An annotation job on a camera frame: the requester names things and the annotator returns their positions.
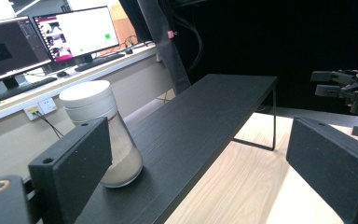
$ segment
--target power outlet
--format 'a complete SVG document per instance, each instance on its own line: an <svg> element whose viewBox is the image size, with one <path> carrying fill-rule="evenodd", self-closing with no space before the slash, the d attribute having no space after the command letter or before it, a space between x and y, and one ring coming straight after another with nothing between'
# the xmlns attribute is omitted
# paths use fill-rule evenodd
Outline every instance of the power outlet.
<svg viewBox="0 0 358 224"><path fill-rule="evenodd" d="M37 105L31 105L27 108L24 109L24 112L25 114L27 115L28 119L29 120L34 120L34 119L37 119L38 116L37 115L34 115L33 113L36 112L36 111L39 111L39 113L43 113L39 107L39 104Z"/></svg>
<svg viewBox="0 0 358 224"><path fill-rule="evenodd" d="M57 109L57 106L55 105L52 98L49 98L45 101L39 102L40 108L43 110L43 114L48 114L51 111L54 111Z"/></svg>
<svg viewBox="0 0 358 224"><path fill-rule="evenodd" d="M36 105L31 105L24 109L25 114L27 115L29 120L34 120L39 118L37 115L33 114L36 111L39 111L41 115L46 115L50 113L51 111L54 111L57 109L57 106L55 105L52 98L49 98L45 101L39 102Z"/></svg>

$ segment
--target black cable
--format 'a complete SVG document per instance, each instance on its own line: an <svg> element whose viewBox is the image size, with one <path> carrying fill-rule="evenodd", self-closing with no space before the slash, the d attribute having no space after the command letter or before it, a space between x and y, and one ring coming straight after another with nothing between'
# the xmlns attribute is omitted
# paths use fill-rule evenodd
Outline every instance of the black cable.
<svg viewBox="0 0 358 224"><path fill-rule="evenodd" d="M131 49L139 49L139 48L142 48L144 46L148 46L150 43L153 43L153 41L143 41L141 38L139 38L137 35L130 35L128 36L123 43L119 44L119 50L116 50L116 51L110 51L108 53L105 53L103 55L100 55L98 57L95 57L95 59L97 58L103 58L103 57L109 57L109 55L112 55L112 54L118 54L118 53L122 53L124 51L126 51L127 48L131 48Z"/></svg>
<svg viewBox="0 0 358 224"><path fill-rule="evenodd" d="M167 100L167 96L168 96L168 92L166 91L166 92L165 92L164 99L161 99L161 98L157 98L157 99L158 99L158 100L161 100L161 101L164 101L164 104L166 104L168 101L170 101L170 100Z"/></svg>
<svg viewBox="0 0 358 224"><path fill-rule="evenodd" d="M75 67L74 65L71 65L69 67L66 67L60 71L57 71L57 72L53 72L53 73L48 73L48 74L45 74L45 73L24 73L22 76L25 77L25 76L30 76L30 77L52 77L52 76L55 76L57 74L59 74L60 72L65 72L66 70L69 70L71 68Z"/></svg>
<svg viewBox="0 0 358 224"><path fill-rule="evenodd" d="M37 115L40 119L42 119L44 122L46 122L52 129L53 131L56 133L57 137L58 138L62 138L63 137L63 134L60 133L60 131L54 127L54 125L52 125L46 118L45 116L43 116L38 110L36 110L34 113L34 115Z"/></svg>
<svg viewBox="0 0 358 224"><path fill-rule="evenodd" d="M188 73L191 73L195 67L200 63L200 60L202 58L202 54L203 54L203 43L202 43L202 39L200 37L199 32L197 31L196 27L191 24L190 22L188 22L187 20L185 20L184 18L178 16L176 13L173 13L173 17L175 18L175 21L179 24L182 25L183 27L189 29L191 32L194 33L194 35L196 36L196 38L199 41L199 52L196 56L196 58L194 59L193 63L188 67Z"/></svg>
<svg viewBox="0 0 358 224"><path fill-rule="evenodd" d="M200 3L200 2L205 2L206 0L188 0L188 1L180 1L178 3L172 3L172 7L173 8L178 8L178 7L187 7L187 6L190 6L190 5L195 5L197 3Z"/></svg>

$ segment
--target black curtain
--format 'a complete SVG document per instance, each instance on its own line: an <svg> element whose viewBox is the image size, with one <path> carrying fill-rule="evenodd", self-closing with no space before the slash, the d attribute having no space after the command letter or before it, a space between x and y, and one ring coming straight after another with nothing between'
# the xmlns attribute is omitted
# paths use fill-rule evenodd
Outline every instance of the black curtain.
<svg viewBox="0 0 358 224"><path fill-rule="evenodd" d="M204 53L192 83L211 73L277 76L277 106L350 114L345 99L315 95L317 84L336 83L310 76L358 69L358 0L209 0L193 8L183 14L195 22ZM183 55L191 47L179 41Z"/></svg>
<svg viewBox="0 0 358 224"><path fill-rule="evenodd" d="M119 0L119 2L127 13L138 38L141 41L153 41L137 0Z"/></svg>

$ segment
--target computer monitor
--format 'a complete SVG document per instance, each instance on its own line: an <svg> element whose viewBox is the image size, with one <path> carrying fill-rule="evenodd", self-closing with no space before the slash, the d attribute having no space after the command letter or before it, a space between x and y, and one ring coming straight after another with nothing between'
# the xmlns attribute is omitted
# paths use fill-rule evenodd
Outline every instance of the computer monitor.
<svg viewBox="0 0 358 224"><path fill-rule="evenodd" d="M119 45L107 7L94 7L56 14L34 16L54 62L90 55Z"/></svg>
<svg viewBox="0 0 358 224"><path fill-rule="evenodd" d="M0 81L19 86L15 76L50 63L40 36L28 17L0 21Z"/></svg>

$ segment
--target white wall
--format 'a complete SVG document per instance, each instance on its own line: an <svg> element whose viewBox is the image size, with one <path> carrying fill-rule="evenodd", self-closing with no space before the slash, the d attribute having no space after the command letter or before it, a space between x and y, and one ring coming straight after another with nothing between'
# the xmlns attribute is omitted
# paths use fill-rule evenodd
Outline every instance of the white wall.
<svg viewBox="0 0 358 224"><path fill-rule="evenodd" d="M72 10L102 6L108 6L110 9L114 3L118 3L118 0L68 0L68 5Z"/></svg>

